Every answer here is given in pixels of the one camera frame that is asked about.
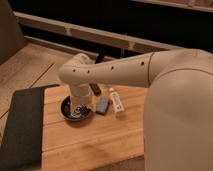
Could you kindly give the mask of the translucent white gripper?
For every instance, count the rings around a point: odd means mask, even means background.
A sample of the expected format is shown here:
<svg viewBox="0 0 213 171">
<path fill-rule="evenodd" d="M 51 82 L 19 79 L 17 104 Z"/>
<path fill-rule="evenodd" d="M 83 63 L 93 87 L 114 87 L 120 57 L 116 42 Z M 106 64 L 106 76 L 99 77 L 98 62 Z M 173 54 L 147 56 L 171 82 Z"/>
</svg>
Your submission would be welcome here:
<svg viewBox="0 0 213 171">
<path fill-rule="evenodd" d="M 92 95 L 90 87 L 88 84 L 81 84 L 77 86 L 70 87 L 72 107 L 71 110 L 74 110 L 78 105 L 86 105 L 91 109 L 92 104 Z"/>
</svg>

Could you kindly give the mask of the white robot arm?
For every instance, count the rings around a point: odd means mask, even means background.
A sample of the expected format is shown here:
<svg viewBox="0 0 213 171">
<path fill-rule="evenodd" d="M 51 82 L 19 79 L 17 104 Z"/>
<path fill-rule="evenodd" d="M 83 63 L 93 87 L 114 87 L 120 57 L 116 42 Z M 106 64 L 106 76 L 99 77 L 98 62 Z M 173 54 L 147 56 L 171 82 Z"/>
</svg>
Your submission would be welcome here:
<svg viewBox="0 0 213 171">
<path fill-rule="evenodd" d="M 145 171 L 213 171 L 212 53 L 176 49 L 98 64 L 80 53 L 59 78 L 79 104 L 90 101 L 90 83 L 146 87 Z"/>
</svg>

